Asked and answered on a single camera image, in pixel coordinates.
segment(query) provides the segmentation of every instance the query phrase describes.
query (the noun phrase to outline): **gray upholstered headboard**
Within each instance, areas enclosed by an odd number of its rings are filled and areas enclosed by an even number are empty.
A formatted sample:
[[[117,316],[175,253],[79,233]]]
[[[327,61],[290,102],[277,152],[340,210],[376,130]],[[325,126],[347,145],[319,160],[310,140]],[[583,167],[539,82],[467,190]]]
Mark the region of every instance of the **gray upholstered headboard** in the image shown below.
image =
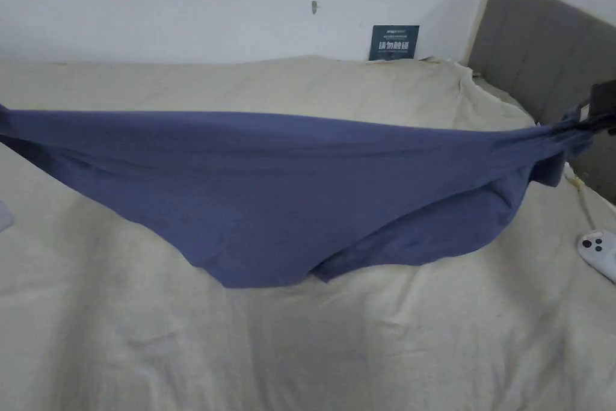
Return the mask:
[[[469,67],[540,123],[554,123],[593,84],[616,78],[616,27],[560,0],[488,0]],[[591,188],[616,203],[616,137],[599,135],[570,161]]]

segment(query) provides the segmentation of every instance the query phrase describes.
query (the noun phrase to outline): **beige bed sheet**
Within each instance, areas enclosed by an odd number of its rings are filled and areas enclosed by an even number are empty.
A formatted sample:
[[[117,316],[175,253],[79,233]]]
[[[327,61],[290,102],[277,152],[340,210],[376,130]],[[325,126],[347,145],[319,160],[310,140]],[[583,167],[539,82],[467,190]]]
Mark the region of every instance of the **beige bed sheet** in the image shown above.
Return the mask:
[[[532,124],[453,63],[2,63],[0,86],[10,108]],[[476,253],[248,290],[224,289],[3,146],[0,199],[16,216],[0,233],[2,409],[616,408],[616,288],[576,254],[588,223],[566,182],[531,185]],[[605,202],[589,202],[616,229]]]

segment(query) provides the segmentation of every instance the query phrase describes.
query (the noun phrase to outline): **cable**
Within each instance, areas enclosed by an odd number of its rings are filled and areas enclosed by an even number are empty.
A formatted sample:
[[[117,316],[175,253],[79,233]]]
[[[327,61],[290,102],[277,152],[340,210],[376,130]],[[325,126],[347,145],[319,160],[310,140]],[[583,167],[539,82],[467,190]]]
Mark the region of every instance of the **cable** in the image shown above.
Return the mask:
[[[593,220],[592,215],[590,214],[590,210],[588,209],[588,201],[587,201],[586,190],[585,190],[586,184],[579,176],[575,175],[575,172],[573,172],[573,169],[571,169],[571,166],[568,163],[565,165],[564,174],[565,174],[565,178],[567,179],[567,181],[571,183],[573,187],[575,187],[575,189],[578,191],[578,198],[580,199],[580,206],[582,207],[582,212],[584,212],[584,215],[586,215],[586,220],[588,221],[588,224],[590,225],[590,229],[596,230],[597,226]]]

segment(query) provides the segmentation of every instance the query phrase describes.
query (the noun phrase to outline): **black clip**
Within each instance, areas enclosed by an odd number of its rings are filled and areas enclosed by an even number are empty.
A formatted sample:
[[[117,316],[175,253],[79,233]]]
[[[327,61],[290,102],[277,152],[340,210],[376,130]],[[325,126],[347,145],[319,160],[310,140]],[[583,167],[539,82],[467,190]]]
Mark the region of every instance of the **black clip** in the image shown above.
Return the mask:
[[[594,84],[590,93],[588,118],[577,125],[593,132],[616,135],[616,79]]]

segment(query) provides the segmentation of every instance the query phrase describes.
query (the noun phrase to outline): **dark blue sign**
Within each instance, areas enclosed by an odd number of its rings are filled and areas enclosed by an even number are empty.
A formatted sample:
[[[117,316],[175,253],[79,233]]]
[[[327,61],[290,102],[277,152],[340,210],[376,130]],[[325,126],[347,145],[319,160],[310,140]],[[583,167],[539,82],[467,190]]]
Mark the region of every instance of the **dark blue sign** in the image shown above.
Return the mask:
[[[369,61],[413,58],[419,26],[373,26]]]

